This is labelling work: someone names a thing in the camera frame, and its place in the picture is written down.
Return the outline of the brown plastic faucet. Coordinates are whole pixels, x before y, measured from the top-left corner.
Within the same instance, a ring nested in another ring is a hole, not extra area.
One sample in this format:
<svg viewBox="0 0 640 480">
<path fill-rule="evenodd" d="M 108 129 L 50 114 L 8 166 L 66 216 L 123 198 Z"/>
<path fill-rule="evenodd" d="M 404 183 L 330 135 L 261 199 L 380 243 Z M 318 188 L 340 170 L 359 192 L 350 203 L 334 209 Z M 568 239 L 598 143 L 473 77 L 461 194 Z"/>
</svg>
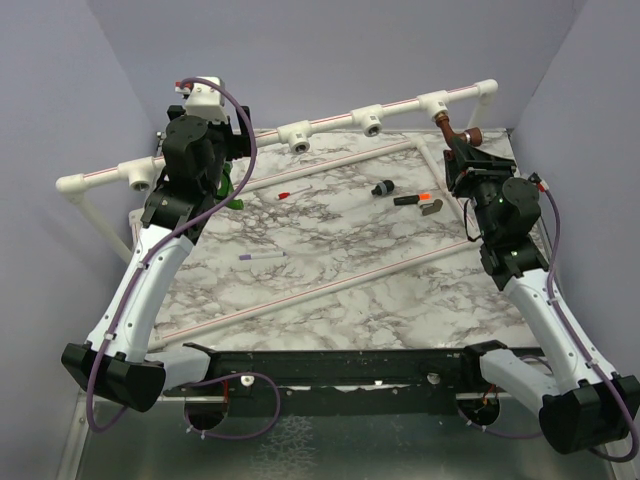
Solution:
<svg viewBox="0 0 640 480">
<path fill-rule="evenodd" d="M 433 117 L 435 125 L 440 129 L 446 145 L 453 149 L 453 139 L 458 138 L 463 143 L 473 147 L 479 147 L 483 143 L 483 134 L 478 127 L 472 127 L 460 132 L 456 132 L 450 124 L 449 115 L 442 111 Z"/>
</svg>

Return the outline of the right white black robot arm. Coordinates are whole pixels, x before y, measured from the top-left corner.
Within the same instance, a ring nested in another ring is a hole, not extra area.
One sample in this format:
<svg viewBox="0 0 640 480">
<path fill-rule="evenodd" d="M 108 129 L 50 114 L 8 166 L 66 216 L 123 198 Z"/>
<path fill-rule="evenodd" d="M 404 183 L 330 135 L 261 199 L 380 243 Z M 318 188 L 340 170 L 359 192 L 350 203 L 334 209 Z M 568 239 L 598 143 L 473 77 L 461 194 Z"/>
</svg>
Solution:
<svg viewBox="0 0 640 480">
<path fill-rule="evenodd" d="M 588 450 L 609 460 L 599 446 L 630 439 L 630 451 L 616 460 L 633 460 L 639 381 L 620 375 L 589 339 L 558 289 L 556 259 L 545 258 L 530 235 L 548 186 L 537 174 L 517 176 L 514 161 L 459 137 L 449 140 L 444 159 L 448 191 L 473 208 L 485 272 L 521 313 L 551 370 L 545 375 L 502 343 L 484 342 L 465 350 L 472 382 L 518 400 L 561 454 Z"/>
</svg>

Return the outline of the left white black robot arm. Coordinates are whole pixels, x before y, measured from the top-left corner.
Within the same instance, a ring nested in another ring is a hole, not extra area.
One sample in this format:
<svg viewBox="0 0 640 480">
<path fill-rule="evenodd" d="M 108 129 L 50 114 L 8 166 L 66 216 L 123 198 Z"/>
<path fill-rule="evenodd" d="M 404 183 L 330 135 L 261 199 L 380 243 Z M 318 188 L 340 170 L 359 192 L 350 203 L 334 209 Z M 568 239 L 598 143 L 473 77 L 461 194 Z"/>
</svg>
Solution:
<svg viewBox="0 0 640 480">
<path fill-rule="evenodd" d="M 149 410 L 165 390 L 197 382 L 208 356 L 194 348 L 178 360 L 151 359 L 148 343 L 160 306 L 177 270 L 206 226 L 206 212 L 229 198 L 229 164 L 252 156 L 248 107 L 215 123 L 178 106 L 162 144 L 165 165 L 144 203 L 142 227 L 123 279 L 99 323 L 80 343 L 69 343 L 61 363 L 89 395 L 139 412 Z"/>
</svg>

